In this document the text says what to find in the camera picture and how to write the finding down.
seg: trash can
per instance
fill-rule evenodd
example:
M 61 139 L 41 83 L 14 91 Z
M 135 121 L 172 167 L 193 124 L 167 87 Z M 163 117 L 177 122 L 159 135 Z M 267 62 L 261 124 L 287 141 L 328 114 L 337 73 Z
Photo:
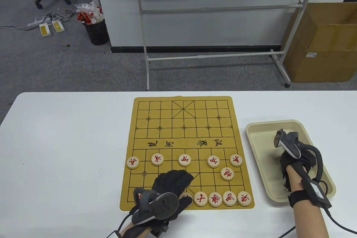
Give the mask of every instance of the trash can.
M 107 32 L 107 26 L 105 20 L 98 22 L 96 24 L 87 24 L 82 23 L 87 30 L 89 39 L 94 45 L 103 45 L 106 44 L 109 40 L 109 35 Z

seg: whiteboard frame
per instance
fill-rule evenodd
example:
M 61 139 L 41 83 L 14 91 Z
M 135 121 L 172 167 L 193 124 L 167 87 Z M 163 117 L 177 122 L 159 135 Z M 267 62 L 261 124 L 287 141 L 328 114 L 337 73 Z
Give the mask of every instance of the whiteboard frame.
M 150 61 L 165 61 L 165 60 L 178 60 L 178 59 L 205 59 L 205 58 L 226 58 L 226 57 L 244 57 L 244 56 L 270 56 L 273 58 L 273 61 L 277 65 L 283 79 L 285 80 L 285 87 L 290 87 L 290 77 L 287 74 L 285 67 L 283 66 L 283 62 L 287 55 L 287 52 L 290 48 L 296 30 L 300 24 L 301 18 L 306 10 L 307 4 L 309 0 L 303 0 L 302 3 L 297 5 L 276 5 L 276 6 L 250 6 L 250 7 L 234 7 L 234 8 L 195 8 L 195 9 L 186 9 L 185 12 L 230 12 L 235 10 L 258 10 L 258 9 L 299 9 L 299 12 L 296 16 L 295 22 L 292 26 L 290 34 L 287 38 L 283 51 L 274 51 L 273 49 L 270 52 L 257 52 L 257 53 L 234 53 L 234 54 L 215 54 L 215 55 L 197 55 L 197 56 L 184 56 L 184 57 L 166 57 L 166 58 L 149 58 L 148 50 L 146 46 L 146 38 L 145 38 L 145 25 L 144 25 L 144 14 L 164 14 L 164 13 L 175 13 L 176 10 L 143 10 L 141 0 L 138 0 L 139 5 L 139 17 L 140 17 L 140 25 L 141 25 L 141 35 L 143 39 L 143 47 L 144 47 L 144 60 L 146 67 L 146 91 L 150 91 L 150 78 L 149 78 L 149 63 Z

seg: black baseboard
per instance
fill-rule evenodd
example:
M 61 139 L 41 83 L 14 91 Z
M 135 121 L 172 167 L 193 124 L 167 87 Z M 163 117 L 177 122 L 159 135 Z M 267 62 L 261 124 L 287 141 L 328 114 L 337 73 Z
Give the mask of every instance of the black baseboard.
M 280 51 L 280 45 L 237 45 L 203 47 L 147 47 L 148 53 L 224 53 Z M 144 47 L 111 47 L 112 53 L 144 53 Z

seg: metal stand leg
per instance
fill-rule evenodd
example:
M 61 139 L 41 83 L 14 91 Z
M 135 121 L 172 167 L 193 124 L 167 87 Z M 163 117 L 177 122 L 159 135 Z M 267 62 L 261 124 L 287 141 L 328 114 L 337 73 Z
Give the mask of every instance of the metal stand leg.
M 284 47 L 284 54 L 282 54 L 282 56 L 281 56 L 281 58 L 280 58 L 280 60 L 279 60 L 279 63 L 280 63 L 280 64 L 283 64 L 283 62 L 284 62 L 284 59 L 285 59 L 286 54 L 287 54 L 287 52 L 288 52 L 288 50 L 289 50 L 289 47 L 290 47 L 291 42 L 292 42 L 292 39 L 294 38 L 294 35 L 295 35 L 295 33 L 296 33 L 296 30 L 297 30 L 297 28 L 298 28 L 298 26 L 299 26 L 299 24 L 300 24 L 302 15 L 304 14 L 304 12 L 305 12 L 305 10 L 306 10 L 307 3 L 308 3 L 308 2 L 309 2 L 309 0 L 304 0 L 304 1 L 302 2 L 303 7 L 300 8 L 299 13 L 297 14 L 296 20 L 295 20 L 295 22 L 294 22 L 294 25 L 293 25 L 293 27 L 292 27 L 292 29 L 291 29 L 290 34 L 289 34 L 289 38 L 288 38 L 287 41 L 286 41 L 286 44 L 285 44 L 285 47 Z
M 291 45 L 291 42 L 292 42 L 292 40 L 293 40 L 293 38 L 294 38 L 294 35 L 295 35 L 295 33 L 296 33 L 296 30 L 297 30 L 297 28 L 298 28 L 298 26 L 299 26 L 299 24 L 300 24 L 301 18 L 302 18 L 303 14 L 304 14 L 304 12 L 305 12 L 305 10 L 306 10 L 307 3 L 308 3 L 308 2 L 309 2 L 309 0 L 304 0 L 304 1 L 302 2 L 302 5 L 303 5 L 303 6 L 302 6 L 302 8 L 300 8 L 299 13 L 298 13 L 297 16 L 296 16 L 296 20 L 295 20 L 294 25 L 293 25 L 293 27 L 292 27 L 292 29 L 291 29 L 291 32 L 290 32 L 290 34 L 289 34 L 289 37 L 288 37 L 288 39 L 287 39 L 287 41 L 286 41 L 286 44 L 285 44 L 285 47 L 284 47 L 284 50 L 283 50 L 283 54 L 281 54 L 281 55 L 279 56 L 279 58 L 278 58 L 277 55 L 272 55 L 272 58 L 273 58 L 274 62 L 275 62 L 276 65 L 278 66 L 278 69 L 280 70 L 281 75 L 283 76 L 283 78 L 284 78 L 284 80 L 285 80 L 285 82 L 286 82 L 285 85 L 284 85 L 286 88 L 289 88 L 289 87 L 290 87 L 291 80 L 290 80 L 290 78 L 289 78 L 289 75 L 288 75 L 287 72 L 285 71 L 285 68 L 284 68 L 284 66 L 283 66 L 283 62 L 284 62 L 284 60 L 285 60 L 286 54 L 288 53 L 288 50 L 289 50 L 289 48 L 290 48 L 290 45 Z
M 148 61 L 149 57 L 148 57 L 148 51 L 146 49 L 146 38 L 145 38 L 143 8 L 141 7 L 141 0 L 138 0 L 138 4 L 139 4 L 139 12 L 140 12 L 141 35 L 143 37 L 144 58 L 145 58 L 145 66 L 146 66 L 146 91 L 150 91 L 149 61 Z

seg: gray carpet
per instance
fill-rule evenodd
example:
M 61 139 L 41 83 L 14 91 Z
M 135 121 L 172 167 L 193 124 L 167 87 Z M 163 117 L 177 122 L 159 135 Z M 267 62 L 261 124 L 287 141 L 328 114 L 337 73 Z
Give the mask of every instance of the gray carpet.
M 62 0 L 43 0 L 42 10 L 34 0 L 1 1 L 1 26 L 25 26 L 35 16 L 73 9 Z M 75 18 L 64 27 L 64 32 L 44 38 L 39 29 L 0 29 L 0 122 L 22 92 L 145 90 L 142 54 L 111 54 L 109 43 L 91 45 Z M 155 91 L 286 90 L 268 57 L 153 62 L 150 68 Z M 348 83 L 293 84 L 288 90 L 357 90 L 357 76 Z

